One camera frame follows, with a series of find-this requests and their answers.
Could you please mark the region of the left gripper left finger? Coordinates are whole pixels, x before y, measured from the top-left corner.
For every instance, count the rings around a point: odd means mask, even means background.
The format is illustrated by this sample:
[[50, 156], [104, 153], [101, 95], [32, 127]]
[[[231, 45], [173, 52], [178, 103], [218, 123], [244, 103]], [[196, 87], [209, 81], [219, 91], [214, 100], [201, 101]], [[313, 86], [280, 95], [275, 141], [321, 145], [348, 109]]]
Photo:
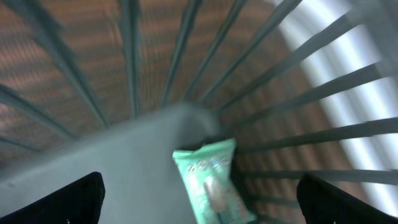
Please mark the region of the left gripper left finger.
[[98, 224], [104, 198], [103, 177], [99, 172], [92, 172], [1, 217], [1, 224]]

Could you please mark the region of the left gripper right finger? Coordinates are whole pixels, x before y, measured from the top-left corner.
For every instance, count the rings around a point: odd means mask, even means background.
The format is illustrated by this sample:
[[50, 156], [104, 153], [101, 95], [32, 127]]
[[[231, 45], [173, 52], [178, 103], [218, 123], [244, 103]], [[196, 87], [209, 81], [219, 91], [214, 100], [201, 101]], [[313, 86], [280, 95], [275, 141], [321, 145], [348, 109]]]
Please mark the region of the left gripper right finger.
[[300, 179], [296, 197], [307, 224], [397, 224], [396, 217], [309, 173]]

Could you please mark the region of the green flushable wipes pack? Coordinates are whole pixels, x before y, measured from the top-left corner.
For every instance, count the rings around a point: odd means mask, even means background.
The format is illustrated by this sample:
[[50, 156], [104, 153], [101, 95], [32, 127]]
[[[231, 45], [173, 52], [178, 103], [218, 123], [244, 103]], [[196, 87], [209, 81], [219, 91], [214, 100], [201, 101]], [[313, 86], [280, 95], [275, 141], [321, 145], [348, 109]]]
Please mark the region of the green flushable wipes pack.
[[172, 154], [198, 224], [247, 224], [256, 220], [230, 179], [235, 148], [236, 140], [230, 138]]

